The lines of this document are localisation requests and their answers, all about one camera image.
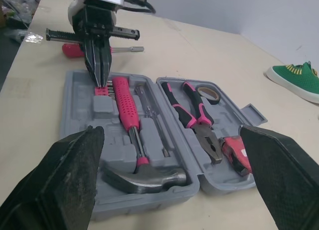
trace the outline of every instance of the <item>pliers jaw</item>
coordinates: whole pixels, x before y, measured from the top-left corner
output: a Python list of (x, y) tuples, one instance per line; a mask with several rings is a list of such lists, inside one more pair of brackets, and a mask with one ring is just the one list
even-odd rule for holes
[(192, 127), (200, 146), (209, 155), (213, 164), (221, 163), (223, 153), (220, 148), (219, 140), (210, 127), (206, 124), (195, 124)]
[(111, 70), (112, 55), (107, 37), (84, 40), (85, 65), (96, 87), (105, 87)]

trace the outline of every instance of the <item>table surface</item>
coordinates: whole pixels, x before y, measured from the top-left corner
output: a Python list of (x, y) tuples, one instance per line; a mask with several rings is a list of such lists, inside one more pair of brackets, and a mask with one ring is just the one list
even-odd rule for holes
[[(71, 0), (41, 0), (29, 31), (72, 31)], [(138, 42), (111, 38), (113, 47), (144, 46), (144, 53), (113, 56), (112, 71), (216, 83), (240, 107), (252, 103), (262, 125), (292, 137), (318, 163), (318, 106), (271, 82), (264, 72), (282, 63), (244, 37), (151, 15), (119, 11), (118, 26), (139, 29)], [(0, 203), (59, 139), (65, 73), (85, 69), (62, 43), (24, 41), (0, 93)], [(183, 204), (139, 215), (90, 223), (90, 230), (275, 230), (256, 188), (212, 197), (199, 191)]]

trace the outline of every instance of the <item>pliers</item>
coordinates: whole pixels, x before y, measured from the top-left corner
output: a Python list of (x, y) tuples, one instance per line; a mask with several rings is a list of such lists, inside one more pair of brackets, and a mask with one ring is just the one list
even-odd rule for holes
[(167, 95), (170, 104), (177, 111), (178, 119), (182, 125), (185, 128), (191, 128), (194, 131), (200, 146), (209, 155), (212, 163), (219, 164), (222, 161), (223, 155), (219, 140), (215, 133), (211, 130), (214, 120), (208, 114), (199, 93), (189, 82), (184, 82), (182, 84), (183, 90), (190, 98), (191, 103), (194, 106), (196, 115), (196, 117), (194, 117), (189, 111), (187, 111), (181, 104), (178, 103), (168, 82), (163, 82), (161, 86)]

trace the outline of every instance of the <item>tool case compartment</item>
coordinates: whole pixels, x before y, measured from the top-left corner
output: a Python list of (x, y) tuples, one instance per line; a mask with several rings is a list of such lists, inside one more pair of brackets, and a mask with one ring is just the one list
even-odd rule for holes
[[(212, 165), (194, 132), (185, 129), (179, 122), (178, 114), (165, 96), (161, 83), (169, 82), (179, 103), (193, 113), (190, 101), (181, 88), (186, 80), (159, 78), (155, 84), (148, 77), (123, 73), (112, 73), (109, 80), (117, 76), (129, 80), (130, 92), (140, 118), (140, 137), (150, 164), (158, 169), (181, 167), (186, 172), (187, 183), (185, 186), (173, 186), (160, 193), (127, 194), (103, 181), (103, 172), (99, 171), (93, 220), (163, 209), (187, 201), (199, 191), (200, 187), (208, 194), (217, 195), (255, 186), (251, 174), (245, 177), (239, 176), (225, 157), (220, 164)], [(213, 106), (206, 98), (202, 98), (208, 113), (215, 121), (213, 128), (217, 137), (238, 135), (238, 128), (242, 124), (256, 126), (267, 121), (252, 105), (240, 110), (215, 84), (187, 81), (195, 87), (207, 86), (221, 94), (220, 103)], [(144, 86), (151, 106), (158, 114), (159, 128), (152, 118), (146, 117), (140, 98), (135, 93), (137, 85)], [(115, 100), (109, 96), (94, 95), (94, 84), (87, 71), (70, 71), (65, 81), (60, 137), (64, 138), (85, 130), (89, 125), (102, 126), (105, 131), (100, 165), (107, 163), (118, 170), (133, 173), (137, 154), (120, 122)], [(164, 155), (163, 147), (168, 152), (168, 157)]]

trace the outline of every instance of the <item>cable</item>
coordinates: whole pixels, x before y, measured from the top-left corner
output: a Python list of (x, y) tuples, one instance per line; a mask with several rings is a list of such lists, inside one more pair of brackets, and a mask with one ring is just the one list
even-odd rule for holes
[(147, 7), (148, 9), (134, 8), (134, 7), (121, 7), (121, 9), (123, 10), (132, 11), (132, 12), (156, 13), (155, 8), (149, 2), (147, 2), (147, 0), (124, 0), (124, 1), (141, 6), (141, 7)]

